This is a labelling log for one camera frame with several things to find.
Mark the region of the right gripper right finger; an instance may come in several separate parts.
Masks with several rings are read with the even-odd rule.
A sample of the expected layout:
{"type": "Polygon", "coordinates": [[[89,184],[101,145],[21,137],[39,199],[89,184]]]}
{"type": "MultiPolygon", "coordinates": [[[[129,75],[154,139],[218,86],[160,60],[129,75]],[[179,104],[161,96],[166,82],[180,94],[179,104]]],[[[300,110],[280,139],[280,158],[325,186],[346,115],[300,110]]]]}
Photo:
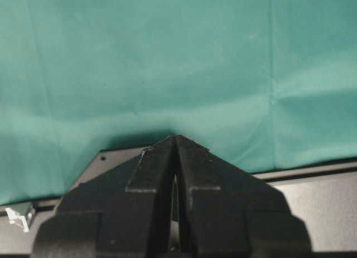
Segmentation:
{"type": "Polygon", "coordinates": [[[311,257],[304,222],[282,192],[176,137],[181,249],[193,257],[311,257]]]}

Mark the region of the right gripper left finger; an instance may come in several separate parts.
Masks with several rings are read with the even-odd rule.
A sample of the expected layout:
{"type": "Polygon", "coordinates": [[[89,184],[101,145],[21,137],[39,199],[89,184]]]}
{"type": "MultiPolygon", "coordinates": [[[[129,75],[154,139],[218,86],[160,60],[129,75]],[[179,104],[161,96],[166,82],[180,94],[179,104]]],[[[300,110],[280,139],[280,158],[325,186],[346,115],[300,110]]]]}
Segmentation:
{"type": "Polygon", "coordinates": [[[175,139],[66,193],[33,257],[157,257],[169,249],[175,139]]]}

